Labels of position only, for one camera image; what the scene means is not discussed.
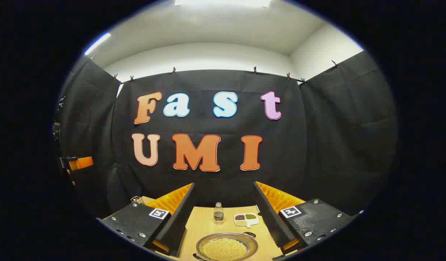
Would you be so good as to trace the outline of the black backdrop cloth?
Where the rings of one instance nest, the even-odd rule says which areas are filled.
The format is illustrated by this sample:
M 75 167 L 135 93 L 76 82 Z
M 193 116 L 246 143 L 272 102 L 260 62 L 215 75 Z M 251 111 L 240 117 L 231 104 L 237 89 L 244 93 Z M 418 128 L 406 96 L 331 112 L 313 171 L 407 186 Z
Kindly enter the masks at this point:
M 196 206 L 252 206 L 253 183 L 354 215 L 388 176 L 398 127 L 388 81 L 363 51 L 298 85 L 236 70 L 125 83 L 83 60 L 62 88 L 62 157 L 93 158 L 71 178 L 103 218 L 133 196 L 195 184 Z

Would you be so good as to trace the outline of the pile of soybeans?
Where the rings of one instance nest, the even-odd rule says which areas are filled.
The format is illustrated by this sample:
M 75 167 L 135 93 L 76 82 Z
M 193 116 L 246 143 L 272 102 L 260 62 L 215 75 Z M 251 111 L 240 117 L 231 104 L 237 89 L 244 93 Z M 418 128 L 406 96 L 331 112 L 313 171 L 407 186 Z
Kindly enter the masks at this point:
M 247 253 L 247 247 L 234 239 L 217 239 L 203 246 L 203 253 L 215 261 L 234 261 Z

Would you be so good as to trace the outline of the ceiling light strip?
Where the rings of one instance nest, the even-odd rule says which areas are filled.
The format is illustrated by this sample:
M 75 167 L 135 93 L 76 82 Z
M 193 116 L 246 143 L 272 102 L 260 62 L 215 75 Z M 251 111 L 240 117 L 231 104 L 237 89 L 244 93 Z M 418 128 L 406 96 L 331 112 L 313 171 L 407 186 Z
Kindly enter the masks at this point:
M 175 0 L 178 5 L 199 5 L 199 4 L 227 4 L 243 5 L 248 7 L 269 7 L 271 0 Z

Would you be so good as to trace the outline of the clear plastic water bottle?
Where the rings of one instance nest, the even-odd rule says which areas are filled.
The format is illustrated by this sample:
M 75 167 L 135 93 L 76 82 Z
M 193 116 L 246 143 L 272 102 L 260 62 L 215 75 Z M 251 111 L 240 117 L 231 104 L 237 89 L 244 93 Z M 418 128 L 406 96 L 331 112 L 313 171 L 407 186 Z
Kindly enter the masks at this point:
M 216 224 L 223 224 L 224 222 L 224 208 L 220 202 L 216 202 L 213 208 L 213 220 Z

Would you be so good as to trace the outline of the steel pot with black handles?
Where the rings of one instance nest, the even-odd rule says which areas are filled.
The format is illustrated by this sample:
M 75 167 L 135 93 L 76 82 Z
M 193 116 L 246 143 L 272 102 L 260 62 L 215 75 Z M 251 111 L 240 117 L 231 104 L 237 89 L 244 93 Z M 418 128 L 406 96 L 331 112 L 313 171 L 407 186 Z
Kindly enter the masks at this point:
M 247 259 L 251 257 L 259 248 L 259 245 L 257 241 L 255 240 L 256 235 L 251 232 L 244 232 L 244 233 L 214 233 L 208 236 L 205 236 L 201 238 L 197 244 L 196 244 L 196 253 L 193 254 L 193 257 L 195 259 L 198 259 L 199 261 L 215 261 L 212 259 L 209 259 L 204 253 L 203 253 L 203 246 L 206 243 L 209 243 L 210 241 L 214 241 L 217 239 L 234 239 L 236 241 L 239 241 L 243 243 L 247 247 L 247 253 L 244 257 L 241 259 L 236 259 L 234 261 L 242 261 L 244 259 Z

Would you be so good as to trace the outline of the row of black cloth clips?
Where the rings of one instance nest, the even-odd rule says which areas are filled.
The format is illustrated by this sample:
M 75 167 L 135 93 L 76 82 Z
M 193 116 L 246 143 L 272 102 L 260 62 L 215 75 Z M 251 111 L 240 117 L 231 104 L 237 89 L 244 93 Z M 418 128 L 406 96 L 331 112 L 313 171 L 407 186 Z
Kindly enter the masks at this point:
M 89 55 L 87 55 L 86 57 L 89 58 L 89 59 L 88 59 L 88 62 L 91 62 L 92 59 L 95 58 L 95 55 L 93 55 L 92 57 L 90 57 Z M 334 63 L 335 66 L 329 68 L 329 70 L 334 70 L 334 69 L 336 69 L 336 68 L 340 68 L 340 66 L 339 66 L 337 63 L 335 63 L 334 61 L 332 61 L 332 62 Z M 252 70 L 252 71 L 243 71 L 243 72 L 246 72 L 246 73 L 249 73 L 249 74 L 253 74 L 253 75 L 270 75 L 269 73 L 257 72 L 257 68 L 256 68 L 256 66 L 253 67 L 253 70 Z M 173 71 L 171 71 L 171 72 L 167 72 L 167 73 L 165 73 L 165 74 L 167 74 L 167 75 L 176 75 L 176 67 L 174 66 L 174 67 L 173 67 Z M 294 80 L 294 81 L 300 82 L 300 83 L 303 84 L 303 85 L 307 85 L 307 81 L 306 81 L 305 78 L 300 78 L 300 79 L 292 78 L 292 77 L 290 76 L 290 72 L 286 73 L 286 76 L 284 76 L 284 75 L 282 75 L 282 76 L 283 76 L 284 78 L 286 78 L 287 80 Z M 135 81 L 135 80 L 136 80 L 136 79 L 134 79 L 134 76 L 131 75 L 131 76 L 130 76 L 130 80 L 125 81 L 125 82 L 121 82 L 120 84 L 125 84 L 125 83 L 127 83 L 127 82 L 133 83 L 133 81 Z

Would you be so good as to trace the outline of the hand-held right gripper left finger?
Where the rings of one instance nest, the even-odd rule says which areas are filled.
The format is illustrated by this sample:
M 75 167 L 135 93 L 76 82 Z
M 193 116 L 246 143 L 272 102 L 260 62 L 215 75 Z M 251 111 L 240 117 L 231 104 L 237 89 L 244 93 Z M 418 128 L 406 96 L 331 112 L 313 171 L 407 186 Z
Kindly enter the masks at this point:
M 190 183 L 144 204 L 128 203 L 97 221 L 113 233 L 149 251 L 178 257 L 186 224 L 195 206 L 195 184 Z

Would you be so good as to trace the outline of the divided white bean dish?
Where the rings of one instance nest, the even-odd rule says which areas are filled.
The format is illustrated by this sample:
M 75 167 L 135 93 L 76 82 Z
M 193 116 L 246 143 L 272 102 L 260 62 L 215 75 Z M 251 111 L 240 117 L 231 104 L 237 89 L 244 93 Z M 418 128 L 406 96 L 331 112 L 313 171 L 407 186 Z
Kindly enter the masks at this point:
M 236 226 L 250 228 L 253 225 L 259 224 L 259 217 L 255 213 L 241 213 L 234 215 L 233 221 Z

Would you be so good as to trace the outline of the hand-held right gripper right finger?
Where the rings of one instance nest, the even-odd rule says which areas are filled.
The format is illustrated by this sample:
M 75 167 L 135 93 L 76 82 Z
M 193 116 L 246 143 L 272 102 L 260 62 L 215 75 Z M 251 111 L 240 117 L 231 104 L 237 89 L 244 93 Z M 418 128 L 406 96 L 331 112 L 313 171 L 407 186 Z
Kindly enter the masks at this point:
M 324 200 L 302 200 L 258 181 L 253 182 L 253 197 L 283 254 L 317 245 L 360 216 L 360 212 L 349 215 Z

